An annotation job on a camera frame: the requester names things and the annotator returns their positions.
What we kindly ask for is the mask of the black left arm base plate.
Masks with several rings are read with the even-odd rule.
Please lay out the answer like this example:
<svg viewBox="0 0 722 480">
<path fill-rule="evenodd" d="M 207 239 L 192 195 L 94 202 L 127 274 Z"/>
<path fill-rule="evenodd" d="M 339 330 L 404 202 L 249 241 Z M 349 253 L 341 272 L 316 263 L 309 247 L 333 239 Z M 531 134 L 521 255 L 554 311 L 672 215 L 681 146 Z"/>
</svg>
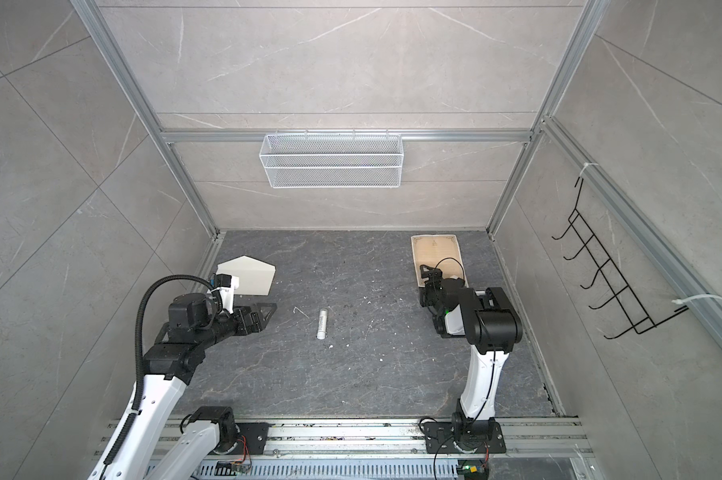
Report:
<svg viewBox="0 0 722 480">
<path fill-rule="evenodd" d="M 266 422 L 237 423 L 220 428 L 220 442 L 213 452 L 217 455 L 243 457 L 244 453 L 262 455 L 270 425 Z"/>
</svg>

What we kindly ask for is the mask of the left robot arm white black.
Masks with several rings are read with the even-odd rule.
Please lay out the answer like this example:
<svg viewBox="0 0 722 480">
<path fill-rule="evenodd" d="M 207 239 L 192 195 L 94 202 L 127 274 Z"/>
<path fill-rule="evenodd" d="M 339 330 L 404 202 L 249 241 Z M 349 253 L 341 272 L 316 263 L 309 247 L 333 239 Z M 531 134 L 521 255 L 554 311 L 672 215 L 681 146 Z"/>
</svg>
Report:
<svg viewBox="0 0 722 480">
<path fill-rule="evenodd" d="M 209 455 L 228 456 L 234 473 L 248 470 L 265 450 L 265 422 L 239 424 L 232 408 L 201 406 L 180 423 L 180 437 L 150 464 L 165 424 L 212 346 L 232 336 L 261 332 L 277 309 L 274 303 L 235 307 L 229 295 L 183 294 L 168 308 L 164 337 L 138 351 L 132 398 L 93 479 L 190 479 Z"/>
</svg>

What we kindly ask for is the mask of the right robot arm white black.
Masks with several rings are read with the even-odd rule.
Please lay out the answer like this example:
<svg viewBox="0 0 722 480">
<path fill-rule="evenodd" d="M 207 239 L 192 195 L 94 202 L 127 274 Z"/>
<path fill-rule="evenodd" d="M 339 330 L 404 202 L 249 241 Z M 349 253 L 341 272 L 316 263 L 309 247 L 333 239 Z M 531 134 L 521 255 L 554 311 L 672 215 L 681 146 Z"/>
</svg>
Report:
<svg viewBox="0 0 722 480">
<path fill-rule="evenodd" d="M 463 338 L 470 346 L 466 384 L 457 400 L 447 434 L 458 451 L 490 444 L 500 435 L 495 400 L 502 368 L 523 337 L 522 323 L 505 291 L 477 291 L 459 277 L 446 278 L 441 269 L 419 267 L 420 306 L 430 312 L 443 338 Z"/>
</svg>

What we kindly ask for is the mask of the white paper envelope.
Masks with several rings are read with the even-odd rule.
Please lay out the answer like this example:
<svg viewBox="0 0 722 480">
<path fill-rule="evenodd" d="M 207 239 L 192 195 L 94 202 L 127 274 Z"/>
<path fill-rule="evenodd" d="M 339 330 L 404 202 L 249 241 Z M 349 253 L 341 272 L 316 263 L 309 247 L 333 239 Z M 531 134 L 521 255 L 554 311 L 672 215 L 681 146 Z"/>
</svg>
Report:
<svg viewBox="0 0 722 480">
<path fill-rule="evenodd" d="M 240 256 L 220 263 L 216 274 L 233 277 L 233 290 L 236 295 L 267 296 L 276 273 L 276 267 L 249 256 Z"/>
</svg>

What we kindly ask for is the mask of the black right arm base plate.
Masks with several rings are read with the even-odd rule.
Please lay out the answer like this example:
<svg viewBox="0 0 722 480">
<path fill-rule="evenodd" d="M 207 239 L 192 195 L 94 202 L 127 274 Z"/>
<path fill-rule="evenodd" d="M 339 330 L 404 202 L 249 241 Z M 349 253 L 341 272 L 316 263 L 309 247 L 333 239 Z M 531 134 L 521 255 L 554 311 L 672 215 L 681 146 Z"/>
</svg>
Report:
<svg viewBox="0 0 722 480">
<path fill-rule="evenodd" d="M 505 454 L 507 452 L 501 425 L 495 419 L 469 423 L 439 422 L 424 418 L 418 429 L 425 438 L 429 454 Z"/>
</svg>

